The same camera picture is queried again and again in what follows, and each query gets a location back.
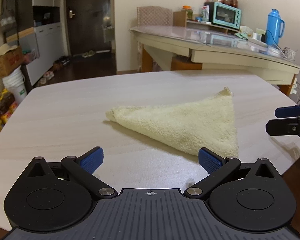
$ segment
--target door frame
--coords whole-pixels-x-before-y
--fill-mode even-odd
[[[114,27],[114,0],[110,0],[110,18],[111,24]],[[70,50],[70,42],[69,42],[69,32],[68,32],[68,9],[66,5],[66,0],[60,0],[60,22],[62,26],[62,40],[63,47],[66,56],[72,56]],[[115,40],[111,41],[111,52],[115,53]]]

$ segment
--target white plastic bucket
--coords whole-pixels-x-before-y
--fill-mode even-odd
[[[2,82],[4,87],[14,95],[18,104],[27,96],[21,66],[14,70],[9,76],[2,78]]]

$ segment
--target dark brown door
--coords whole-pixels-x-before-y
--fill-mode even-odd
[[[104,18],[110,16],[110,0],[66,0],[66,5],[72,55],[111,49],[111,43],[103,41],[102,29]]]

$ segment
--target towel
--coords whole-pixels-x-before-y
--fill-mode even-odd
[[[207,147],[222,157],[238,156],[232,94],[227,87],[197,102],[120,106],[107,111],[106,117],[188,154],[198,155]]]

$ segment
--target thermos handle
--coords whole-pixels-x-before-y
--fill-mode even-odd
[[[286,26],[286,23],[281,20],[281,23],[283,23],[283,27],[282,27],[282,31],[281,31],[281,34],[279,35],[279,38],[281,38],[283,36],[283,33],[284,33],[284,27]]]

